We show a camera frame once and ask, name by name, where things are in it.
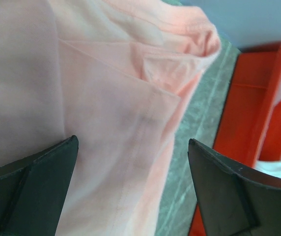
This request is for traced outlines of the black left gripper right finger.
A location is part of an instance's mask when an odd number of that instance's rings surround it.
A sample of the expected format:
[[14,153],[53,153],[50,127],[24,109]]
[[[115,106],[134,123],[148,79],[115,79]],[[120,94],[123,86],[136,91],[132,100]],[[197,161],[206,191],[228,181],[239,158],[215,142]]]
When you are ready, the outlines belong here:
[[189,140],[188,159],[208,236],[281,236],[281,178]]

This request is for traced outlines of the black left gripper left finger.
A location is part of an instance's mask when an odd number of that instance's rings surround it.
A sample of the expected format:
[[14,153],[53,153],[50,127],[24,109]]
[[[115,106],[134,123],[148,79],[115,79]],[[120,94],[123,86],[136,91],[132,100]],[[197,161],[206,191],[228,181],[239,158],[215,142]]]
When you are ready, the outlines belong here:
[[0,236],[53,236],[76,164],[73,135],[0,167]]

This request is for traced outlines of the salmon pink t shirt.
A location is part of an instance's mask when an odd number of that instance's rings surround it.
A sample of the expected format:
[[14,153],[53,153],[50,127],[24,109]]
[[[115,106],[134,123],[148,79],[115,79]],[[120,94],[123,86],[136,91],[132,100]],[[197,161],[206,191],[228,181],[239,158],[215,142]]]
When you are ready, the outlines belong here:
[[0,166],[76,135],[57,235],[154,235],[175,133],[220,49],[196,6],[0,0]]

